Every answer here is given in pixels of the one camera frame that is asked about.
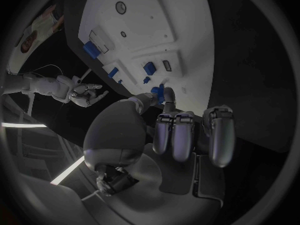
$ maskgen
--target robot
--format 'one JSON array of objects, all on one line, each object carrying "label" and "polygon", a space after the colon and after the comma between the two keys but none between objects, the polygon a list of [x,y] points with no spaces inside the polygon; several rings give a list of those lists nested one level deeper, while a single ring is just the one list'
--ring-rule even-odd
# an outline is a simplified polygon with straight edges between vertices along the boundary
[{"label": "robot", "polygon": [[[155,159],[159,163],[158,157],[171,151],[175,163],[184,164],[189,160],[195,148],[195,114],[192,111],[176,111],[172,88],[161,84],[150,93],[115,102],[95,118],[83,144],[84,161],[98,174],[97,186],[104,196],[110,197],[138,182],[126,167],[136,164],[144,151],[148,128],[141,115],[150,106],[163,102],[163,112],[154,128],[152,150],[156,154]],[[217,168],[211,171],[219,173],[218,169],[226,167],[234,154],[233,111],[226,105],[205,110],[201,130],[202,140],[207,141],[204,145],[208,147],[210,163]]]},{"label": "robot", "polygon": [[99,84],[84,84],[77,76],[72,79],[59,75],[57,78],[36,77],[32,73],[24,75],[7,74],[3,94],[22,92],[22,94],[42,94],[52,96],[62,103],[72,101],[80,107],[90,107],[103,99],[109,92],[97,96],[96,90],[102,88]]}]

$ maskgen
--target light strip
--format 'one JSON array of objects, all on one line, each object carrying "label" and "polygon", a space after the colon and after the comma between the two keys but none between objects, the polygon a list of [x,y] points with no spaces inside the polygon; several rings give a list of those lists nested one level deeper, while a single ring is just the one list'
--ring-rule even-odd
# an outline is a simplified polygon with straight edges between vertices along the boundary
[{"label": "light strip", "polygon": [[6,128],[46,128],[47,126],[44,124],[20,124],[20,123],[7,123],[2,122],[2,127]]},{"label": "light strip", "polygon": [[62,174],[55,178],[51,184],[58,185],[62,180],[64,180],[75,168],[77,168],[83,161],[85,156],[79,158],[75,163],[73,163],[69,168],[67,168]]}]

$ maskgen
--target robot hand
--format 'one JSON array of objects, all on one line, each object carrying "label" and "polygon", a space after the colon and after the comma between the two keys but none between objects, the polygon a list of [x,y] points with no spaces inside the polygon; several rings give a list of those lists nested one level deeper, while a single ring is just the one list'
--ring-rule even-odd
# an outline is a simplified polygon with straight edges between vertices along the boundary
[{"label": "robot hand", "polygon": [[104,98],[109,92],[97,96],[96,90],[101,89],[99,84],[80,84],[75,87],[69,94],[70,100],[78,106],[87,108]]}]

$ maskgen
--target white light strip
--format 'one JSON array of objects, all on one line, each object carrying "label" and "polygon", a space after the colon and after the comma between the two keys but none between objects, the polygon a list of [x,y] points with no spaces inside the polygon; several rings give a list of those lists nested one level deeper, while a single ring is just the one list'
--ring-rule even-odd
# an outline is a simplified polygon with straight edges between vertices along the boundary
[{"label": "white light strip", "polygon": [[64,180],[75,168],[77,168],[83,161],[85,160],[85,156],[79,158],[74,164],[72,164],[69,168],[67,168],[62,174],[60,174],[57,178],[55,178],[51,184],[58,185],[62,180]]},{"label": "white light strip", "polygon": [[18,124],[18,123],[7,123],[2,122],[2,127],[6,128],[46,128],[47,126],[44,124]]}]

